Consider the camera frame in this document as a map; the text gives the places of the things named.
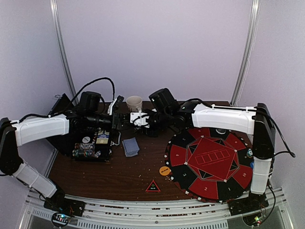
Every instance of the white round sticker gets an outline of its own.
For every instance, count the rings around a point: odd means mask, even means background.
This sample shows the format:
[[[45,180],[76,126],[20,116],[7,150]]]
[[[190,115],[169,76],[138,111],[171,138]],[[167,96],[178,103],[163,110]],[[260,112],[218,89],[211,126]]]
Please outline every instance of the white round sticker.
[[[83,142],[83,143],[88,143],[88,142],[90,142],[90,138],[89,138],[89,137],[84,137],[84,138],[82,139],[82,142]]]

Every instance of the stack of cards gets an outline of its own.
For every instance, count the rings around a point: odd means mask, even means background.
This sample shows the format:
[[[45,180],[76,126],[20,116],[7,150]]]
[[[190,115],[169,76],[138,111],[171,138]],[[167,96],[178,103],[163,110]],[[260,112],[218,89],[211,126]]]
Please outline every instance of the stack of cards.
[[[137,141],[134,138],[123,140],[123,146],[126,157],[136,156],[140,150]]]

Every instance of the black triangle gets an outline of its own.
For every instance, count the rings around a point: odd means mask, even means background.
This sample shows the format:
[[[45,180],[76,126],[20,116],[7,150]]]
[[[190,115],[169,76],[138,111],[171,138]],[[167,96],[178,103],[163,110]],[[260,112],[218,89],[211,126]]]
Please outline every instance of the black triangle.
[[[198,145],[192,145],[192,146],[189,146],[189,149],[191,151],[191,153],[193,154],[193,152],[195,151],[195,149],[197,148]]]
[[[217,142],[218,144],[221,144],[221,145],[225,146],[225,144],[224,144],[224,142],[223,142],[222,139],[216,140],[215,142]]]
[[[238,168],[236,162],[233,160],[230,170]]]
[[[156,182],[152,180],[145,192],[161,192],[161,190],[157,186]]]
[[[208,178],[208,177],[211,177],[212,175],[211,174],[208,174],[202,170],[199,169],[199,172],[200,172],[200,175],[202,177],[202,179],[205,179],[205,178]]]

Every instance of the red triangle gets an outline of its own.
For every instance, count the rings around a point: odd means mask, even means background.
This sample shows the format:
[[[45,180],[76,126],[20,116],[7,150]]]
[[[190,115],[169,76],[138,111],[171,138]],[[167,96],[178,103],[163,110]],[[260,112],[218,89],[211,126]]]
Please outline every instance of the red triangle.
[[[145,192],[161,192],[161,190],[159,189],[159,187],[157,186],[156,182],[154,180],[152,180],[152,182],[150,183],[150,185],[147,187]]]

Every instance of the red and black game board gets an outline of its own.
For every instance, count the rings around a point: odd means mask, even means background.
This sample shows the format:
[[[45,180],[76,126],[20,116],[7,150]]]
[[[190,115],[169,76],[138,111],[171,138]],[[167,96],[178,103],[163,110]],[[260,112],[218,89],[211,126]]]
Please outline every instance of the red and black game board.
[[[192,128],[174,135],[165,164],[171,179],[187,195],[222,202],[241,196],[252,179],[252,151],[230,130]]]

